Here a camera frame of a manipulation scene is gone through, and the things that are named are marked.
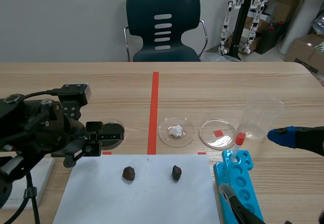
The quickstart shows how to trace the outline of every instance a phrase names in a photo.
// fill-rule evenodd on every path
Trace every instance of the floor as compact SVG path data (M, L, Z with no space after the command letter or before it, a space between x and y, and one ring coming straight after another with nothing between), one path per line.
M280 44L277 44L276 47L273 47L272 49L268 50L263 55L260 55L256 52L252 52L249 55L239 55L242 61L257 61L257 62L283 62L284 61L284 55L279 54L278 47Z

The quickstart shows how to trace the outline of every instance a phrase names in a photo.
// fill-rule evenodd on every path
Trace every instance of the chair metal leg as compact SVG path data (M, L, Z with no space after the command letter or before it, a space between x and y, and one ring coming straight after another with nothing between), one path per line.
M126 36L126 30L129 29L128 27L124 28L124 36L125 36L125 42L126 42L126 50L127 50L127 59L128 62L130 62L130 51L128 49L128 42L127 42L127 36Z
M204 49L206 48L207 46L207 42L208 42L208 36L207 36L207 30L206 30L206 26L205 26L205 23L203 20L199 20L200 23L202 23L202 27L204 28L204 32L205 32L205 37L206 37L206 42L205 42L205 46L204 48L202 49L201 53L198 55L199 57L202 55L202 53L204 52Z

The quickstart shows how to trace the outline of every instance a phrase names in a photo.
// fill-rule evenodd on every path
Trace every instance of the red test tube cap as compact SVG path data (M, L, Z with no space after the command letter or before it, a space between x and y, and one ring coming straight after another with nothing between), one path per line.
M243 142L244 142L246 136L247 136L247 134L245 134L245 132L243 132L243 131L240 131L239 133L237 133L236 139L235 139L235 144L237 144L239 146L243 145Z

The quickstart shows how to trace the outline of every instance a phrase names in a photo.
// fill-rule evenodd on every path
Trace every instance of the wooden table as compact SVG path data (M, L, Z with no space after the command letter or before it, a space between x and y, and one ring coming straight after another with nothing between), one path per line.
M196 129L194 141L183 148L170 147L157 136L158 154L207 152L212 168L221 152L201 142L200 125L221 118L237 127L252 93L273 94L286 104L273 127L324 125L324 89L303 66L288 62L0 63L0 98L88 82L93 96L82 108L81 122L118 119L126 138L112 153L146 154L153 71L160 72L158 125L177 116L188 118ZM245 148L254 161L250 175L265 222L317 223L324 208L324 158L268 140L247 141ZM56 159L39 205L41 223L52 223L70 172ZM1 210L0 222L12 213ZM33 223L32 211L24 211L15 223Z

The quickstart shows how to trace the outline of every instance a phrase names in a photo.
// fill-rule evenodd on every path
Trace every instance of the clear measuring cup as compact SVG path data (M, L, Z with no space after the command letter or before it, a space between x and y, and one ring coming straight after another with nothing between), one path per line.
M245 106L238 131L245 131L247 138L262 140L274 121L283 112L285 104L273 95L252 95Z

